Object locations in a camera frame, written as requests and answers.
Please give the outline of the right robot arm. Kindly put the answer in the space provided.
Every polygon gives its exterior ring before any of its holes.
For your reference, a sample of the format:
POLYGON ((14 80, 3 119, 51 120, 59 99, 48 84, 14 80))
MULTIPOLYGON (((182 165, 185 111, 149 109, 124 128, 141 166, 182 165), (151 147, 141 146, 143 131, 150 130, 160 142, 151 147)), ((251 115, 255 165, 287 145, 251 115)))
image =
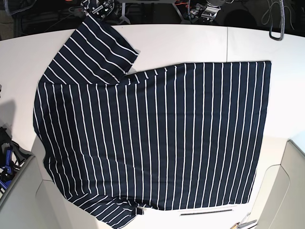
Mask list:
POLYGON ((116 0, 81 0, 81 7, 86 16, 93 14, 101 19, 108 17, 117 5, 116 0))

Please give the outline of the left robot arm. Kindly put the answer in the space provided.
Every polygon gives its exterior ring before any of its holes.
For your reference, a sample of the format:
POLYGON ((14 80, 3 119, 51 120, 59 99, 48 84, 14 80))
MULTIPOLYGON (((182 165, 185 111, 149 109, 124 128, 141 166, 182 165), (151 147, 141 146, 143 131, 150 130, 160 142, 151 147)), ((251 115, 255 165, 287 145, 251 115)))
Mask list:
POLYGON ((226 0, 176 0, 173 3, 182 23, 213 22, 226 0))

